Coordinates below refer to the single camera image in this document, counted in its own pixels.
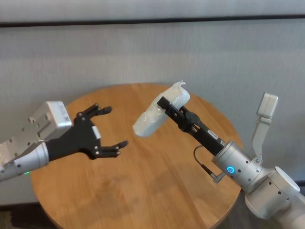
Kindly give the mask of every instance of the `wrapped object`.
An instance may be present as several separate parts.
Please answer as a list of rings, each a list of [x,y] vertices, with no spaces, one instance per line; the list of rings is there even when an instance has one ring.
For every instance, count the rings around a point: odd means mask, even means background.
[[[135,124],[132,126],[134,133],[139,137],[148,137],[155,132],[168,118],[164,110],[157,104],[157,102],[164,96],[171,104],[180,109],[190,99],[190,94],[181,86],[185,82],[180,81],[175,83],[166,91],[159,94],[148,107],[148,109],[141,114]]]

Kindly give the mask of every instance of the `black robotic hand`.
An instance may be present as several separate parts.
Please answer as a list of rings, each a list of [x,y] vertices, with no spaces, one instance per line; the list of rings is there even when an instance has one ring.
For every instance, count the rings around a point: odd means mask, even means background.
[[[106,115],[112,111],[110,106],[101,109],[94,104],[88,109],[78,112],[74,125],[61,137],[46,142],[49,161],[59,159],[77,152],[85,153],[91,160],[104,157],[117,157],[119,149],[127,146],[123,141],[113,146],[101,146],[100,133],[91,118]]]

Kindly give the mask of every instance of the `blue indicator light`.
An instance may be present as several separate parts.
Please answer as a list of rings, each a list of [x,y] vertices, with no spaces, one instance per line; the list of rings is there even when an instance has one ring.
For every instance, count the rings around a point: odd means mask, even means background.
[[[234,169],[234,167],[229,166],[229,167],[227,167],[227,171],[228,171],[229,173],[234,173],[235,169]]]

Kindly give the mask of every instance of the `black fingertip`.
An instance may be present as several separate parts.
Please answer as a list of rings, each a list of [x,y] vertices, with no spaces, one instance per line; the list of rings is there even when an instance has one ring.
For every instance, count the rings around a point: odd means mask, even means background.
[[[128,145],[128,141],[123,141],[123,142],[120,142],[120,143],[118,144],[118,146],[119,146],[120,149],[124,148],[124,147],[127,146],[127,145]]]
[[[112,107],[111,106],[104,107],[102,109],[102,111],[103,111],[104,115],[109,114],[112,111]]]

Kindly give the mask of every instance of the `robotic hand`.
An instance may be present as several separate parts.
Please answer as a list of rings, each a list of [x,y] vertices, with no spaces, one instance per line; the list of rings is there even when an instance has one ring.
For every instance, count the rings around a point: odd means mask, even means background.
[[[74,125],[62,102],[44,103],[15,136],[0,144],[0,182],[48,165],[50,161],[77,152],[90,159],[117,157],[120,148],[101,146],[101,135],[91,118],[110,113],[97,104],[77,113]]]
[[[215,175],[200,163],[195,155],[198,147],[194,150],[195,160],[215,183],[220,182],[223,176],[229,176],[245,191],[246,205],[257,217],[267,219],[275,216],[285,229],[303,229],[305,197],[300,194],[299,186],[279,167],[262,167],[262,145],[277,99],[277,96],[272,94],[263,95],[257,111],[259,119],[252,138],[255,153],[252,158],[233,141],[225,143],[204,125],[195,113],[188,111],[184,106],[178,110],[165,97],[158,101],[158,105],[182,131],[189,133],[214,155],[212,161],[222,170],[219,175]]]

